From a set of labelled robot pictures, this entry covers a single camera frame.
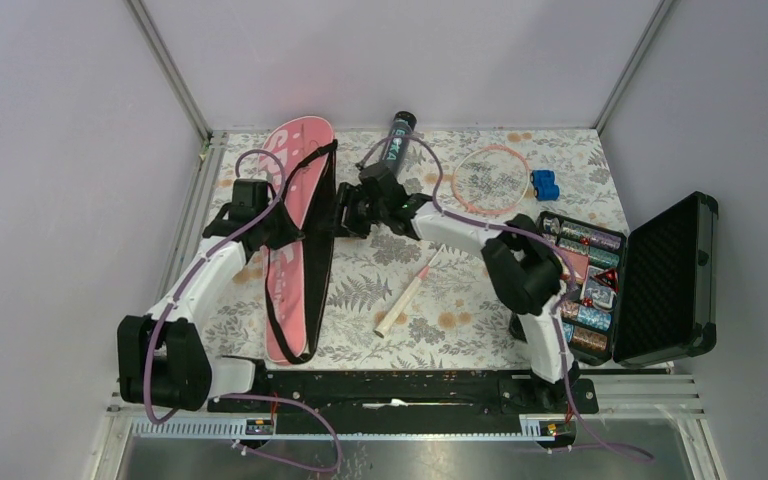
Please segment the black shuttlecock tube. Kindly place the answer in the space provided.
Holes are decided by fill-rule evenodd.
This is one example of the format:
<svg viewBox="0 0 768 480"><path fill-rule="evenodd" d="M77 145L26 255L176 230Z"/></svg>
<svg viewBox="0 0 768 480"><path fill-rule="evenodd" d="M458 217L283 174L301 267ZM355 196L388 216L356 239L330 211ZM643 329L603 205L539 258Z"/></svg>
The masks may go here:
<svg viewBox="0 0 768 480"><path fill-rule="evenodd" d="M394 115L379 161L395 176L398 176L401 171L408 151L409 136L414 133L416 124L416 116L409 111L398 111Z"/></svg>

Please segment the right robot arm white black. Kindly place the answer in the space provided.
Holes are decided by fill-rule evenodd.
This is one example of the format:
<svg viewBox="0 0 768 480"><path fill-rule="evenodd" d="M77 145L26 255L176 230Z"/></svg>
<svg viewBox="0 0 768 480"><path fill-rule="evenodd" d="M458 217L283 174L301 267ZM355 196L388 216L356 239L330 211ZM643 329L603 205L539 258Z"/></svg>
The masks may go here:
<svg viewBox="0 0 768 480"><path fill-rule="evenodd" d="M356 185L338 186L335 220L340 237L367 237L373 226L417 241L460 250L483 261L498 300L519 322L537 379L535 402L557 412L573 398L579 373L563 335L560 306L571 289L569 259L523 214L502 224L446 211L431 195L410 194L385 166L363 169Z"/></svg>

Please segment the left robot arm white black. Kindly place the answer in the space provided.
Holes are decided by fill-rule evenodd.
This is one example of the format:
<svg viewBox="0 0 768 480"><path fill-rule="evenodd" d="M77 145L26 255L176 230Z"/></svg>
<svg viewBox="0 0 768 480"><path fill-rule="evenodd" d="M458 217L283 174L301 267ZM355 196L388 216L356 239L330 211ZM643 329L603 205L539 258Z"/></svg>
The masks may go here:
<svg viewBox="0 0 768 480"><path fill-rule="evenodd" d="M254 361L211 357L200 322L211 316L232 277L264 246L280 248L301 239L274 187L266 180L235 181L203 232L203 241L182 276L149 311L127 315L116 332L121 398L149 410L196 411L231 394L248 411L269 401L270 385Z"/></svg>

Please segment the pink racket bag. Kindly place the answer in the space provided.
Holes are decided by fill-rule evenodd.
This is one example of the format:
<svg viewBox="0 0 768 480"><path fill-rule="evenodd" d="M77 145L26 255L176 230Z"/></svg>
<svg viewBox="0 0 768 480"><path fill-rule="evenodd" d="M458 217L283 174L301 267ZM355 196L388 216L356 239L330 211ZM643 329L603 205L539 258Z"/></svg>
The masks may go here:
<svg viewBox="0 0 768 480"><path fill-rule="evenodd" d="M290 242L265 250L266 356L277 365L304 364L318 347L334 251L337 141L331 124L303 116L275 129L264 149L281 161L278 211L291 221Z"/></svg>

